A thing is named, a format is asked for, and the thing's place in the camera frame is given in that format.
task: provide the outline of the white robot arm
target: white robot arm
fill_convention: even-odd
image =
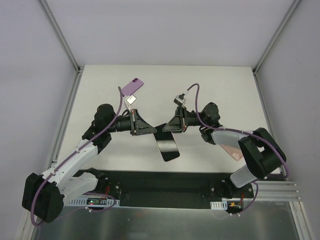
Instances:
[[[163,127],[163,132],[184,133],[190,126],[199,126],[199,131],[205,142],[213,145],[227,145],[242,151],[246,165],[232,173],[221,186],[214,188],[221,197],[232,198],[234,193],[240,191],[245,185],[265,178],[282,165],[276,153],[265,142],[257,140],[255,136],[272,145],[286,161],[285,154],[266,129],[260,127],[249,131],[251,136],[243,134],[241,131],[224,130],[227,128],[219,123],[218,106],[213,102],[208,103],[199,112],[200,119],[213,129],[208,128],[202,125],[195,111],[187,111],[184,100],[183,94],[175,98],[174,102],[178,107],[174,117]]]
[[[107,131],[103,131],[115,115],[111,105],[100,105],[94,115],[94,121],[71,152],[70,159],[69,156],[42,174],[32,173],[28,176],[22,198],[22,206],[25,209],[31,211],[36,192],[47,179],[34,207],[34,214],[46,223],[55,220],[64,205],[78,196],[91,191],[106,192],[106,176],[99,170],[90,168],[79,177],[73,176],[109,144],[110,133],[130,131],[132,136],[139,136],[157,131],[141,118],[137,109],[131,109],[127,115],[117,117],[114,124]]]

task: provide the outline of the pink phone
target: pink phone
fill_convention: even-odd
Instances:
[[[228,145],[221,145],[221,147],[236,161],[240,161],[244,157],[242,151],[238,148]]]
[[[139,88],[143,86],[144,82],[141,81],[139,78],[133,79],[127,85],[125,85],[121,91],[123,96],[131,96],[134,94]]]

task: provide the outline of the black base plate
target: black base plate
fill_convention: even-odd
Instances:
[[[109,194],[123,207],[210,209],[210,202],[220,202],[214,191],[231,173],[104,171]],[[75,177],[84,171],[77,172]],[[253,198],[247,184],[234,198]]]

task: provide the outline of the gray wall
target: gray wall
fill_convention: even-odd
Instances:
[[[48,163],[75,71],[36,0],[0,3],[0,235],[16,238],[26,177]]]
[[[47,0],[85,64],[253,67],[293,0]]]
[[[320,238],[320,1],[301,3],[258,73],[271,126]]]

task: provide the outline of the black smartphone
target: black smartphone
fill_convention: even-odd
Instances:
[[[169,162],[180,156],[180,152],[171,131],[162,131],[166,123],[156,126],[156,133],[153,134],[156,144],[165,162]]]

